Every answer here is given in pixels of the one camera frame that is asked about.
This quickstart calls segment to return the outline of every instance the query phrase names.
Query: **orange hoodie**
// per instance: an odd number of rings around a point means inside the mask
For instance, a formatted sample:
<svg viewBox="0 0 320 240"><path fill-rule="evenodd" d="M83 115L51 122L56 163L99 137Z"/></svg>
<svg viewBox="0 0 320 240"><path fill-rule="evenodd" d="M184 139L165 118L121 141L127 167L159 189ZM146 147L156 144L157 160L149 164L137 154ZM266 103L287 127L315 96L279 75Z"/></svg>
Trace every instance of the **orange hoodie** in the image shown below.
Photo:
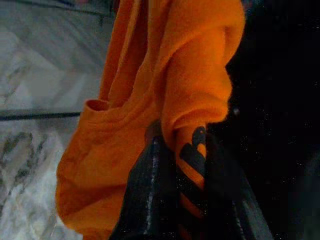
<svg viewBox="0 0 320 240"><path fill-rule="evenodd" d="M179 153L196 128L227 115L225 65L244 22L240 0L120 1L99 98L85 103L57 169L56 208L67 227L84 240L108 239L156 120L177 165L203 188L203 176ZM197 148L206 155L204 144Z"/></svg>

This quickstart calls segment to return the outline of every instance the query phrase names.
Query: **floor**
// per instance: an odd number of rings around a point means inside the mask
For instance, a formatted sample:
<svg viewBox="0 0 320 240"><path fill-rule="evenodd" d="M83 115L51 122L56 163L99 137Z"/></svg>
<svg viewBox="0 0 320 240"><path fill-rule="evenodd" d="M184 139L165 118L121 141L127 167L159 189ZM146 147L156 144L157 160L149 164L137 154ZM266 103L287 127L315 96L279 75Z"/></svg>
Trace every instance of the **floor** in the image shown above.
<svg viewBox="0 0 320 240"><path fill-rule="evenodd" d="M56 168L76 117L0 122L0 240L81 240L55 211Z"/></svg>
<svg viewBox="0 0 320 240"><path fill-rule="evenodd" d="M15 1L0 9L0 111L81 111L97 96L113 18Z"/></svg>
<svg viewBox="0 0 320 240"><path fill-rule="evenodd" d="M91 3L0 1L1 114L81 112L97 97L114 16L106 1ZM56 215L54 199L77 122L0 121L0 240L82 239Z"/></svg>

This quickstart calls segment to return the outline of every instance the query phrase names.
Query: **black stripe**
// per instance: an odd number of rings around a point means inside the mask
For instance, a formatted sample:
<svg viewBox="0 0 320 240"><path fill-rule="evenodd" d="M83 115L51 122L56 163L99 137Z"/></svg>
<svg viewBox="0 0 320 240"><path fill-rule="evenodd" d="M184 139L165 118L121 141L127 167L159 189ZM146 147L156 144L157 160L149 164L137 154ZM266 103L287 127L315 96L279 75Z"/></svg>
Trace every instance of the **black stripe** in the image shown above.
<svg viewBox="0 0 320 240"><path fill-rule="evenodd" d="M199 144L206 144L206 128L197 127L192 134L192 145L197 148Z"/></svg>
<svg viewBox="0 0 320 240"><path fill-rule="evenodd" d="M176 184L180 192L182 192L195 206L206 212L208 203L204 192L185 175L185 173L176 167Z"/></svg>
<svg viewBox="0 0 320 240"><path fill-rule="evenodd" d="M206 159L196 147L193 147L190 143L185 144L181 149L179 157L205 177Z"/></svg>
<svg viewBox="0 0 320 240"><path fill-rule="evenodd" d="M178 223L182 224L191 235L201 232L204 228L204 221L193 216L185 208L178 208Z"/></svg>

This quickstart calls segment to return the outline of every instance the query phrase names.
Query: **gray marble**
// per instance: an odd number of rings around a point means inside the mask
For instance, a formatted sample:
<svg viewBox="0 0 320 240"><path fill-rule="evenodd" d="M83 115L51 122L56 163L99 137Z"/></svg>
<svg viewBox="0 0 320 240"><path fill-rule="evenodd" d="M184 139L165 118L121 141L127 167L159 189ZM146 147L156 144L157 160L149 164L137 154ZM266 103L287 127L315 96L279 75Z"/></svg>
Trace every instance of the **gray marble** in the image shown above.
<svg viewBox="0 0 320 240"><path fill-rule="evenodd" d="M77 122L0 122L0 240L82 239L55 211L56 169Z"/></svg>
<svg viewBox="0 0 320 240"><path fill-rule="evenodd" d="M114 18L101 25L98 15L14 1L0 9L0 110L81 111L97 97Z"/></svg>
<svg viewBox="0 0 320 240"><path fill-rule="evenodd" d="M94 14L110 16L110 4L112 0L88 0L87 3L80 3L80 0L25 0L30 3L44 4L76 11L86 11Z"/></svg>

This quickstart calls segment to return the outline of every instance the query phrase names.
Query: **marble floor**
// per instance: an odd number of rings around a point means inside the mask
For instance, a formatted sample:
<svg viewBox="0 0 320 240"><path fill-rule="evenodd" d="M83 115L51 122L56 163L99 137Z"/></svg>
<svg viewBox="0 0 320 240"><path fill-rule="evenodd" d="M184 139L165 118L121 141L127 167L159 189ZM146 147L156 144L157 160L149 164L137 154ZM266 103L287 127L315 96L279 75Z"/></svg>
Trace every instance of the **marble floor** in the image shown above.
<svg viewBox="0 0 320 240"><path fill-rule="evenodd" d="M103 18L15 0L0 9L0 111L80 112L97 97L114 22L106 8L96 8Z"/></svg>
<svg viewBox="0 0 320 240"><path fill-rule="evenodd" d="M0 240L81 240L55 211L56 168L78 118L0 122Z"/></svg>
<svg viewBox="0 0 320 240"><path fill-rule="evenodd" d="M0 114L80 112L97 97L114 22L108 2L70 10L55 0L0 1ZM56 215L54 199L77 122L0 121L0 240L82 239Z"/></svg>

